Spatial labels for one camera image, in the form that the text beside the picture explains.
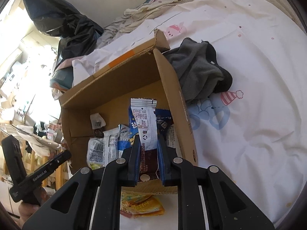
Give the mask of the person left hand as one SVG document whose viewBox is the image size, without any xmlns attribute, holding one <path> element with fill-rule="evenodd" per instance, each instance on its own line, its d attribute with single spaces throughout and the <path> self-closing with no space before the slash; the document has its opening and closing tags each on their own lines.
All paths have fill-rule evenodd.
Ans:
<svg viewBox="0 0 307 230">
<path fill-rule="evenodd" d="M 50 197 L 47 195 L 45 189 L 41 188 L 40 192 L 41 192 L 41 202 L 44 203 Z M 32 205 L 22 202 L 18 207 L 18 211 L 20 214 L 19 223 L 18 223 L 19 227 L 22 228 L 24 223 L 28 220 L 28 218 L 31 215 L 33 215 L 39 208 L 40 206 L 38 205 Z"/>
</svg>

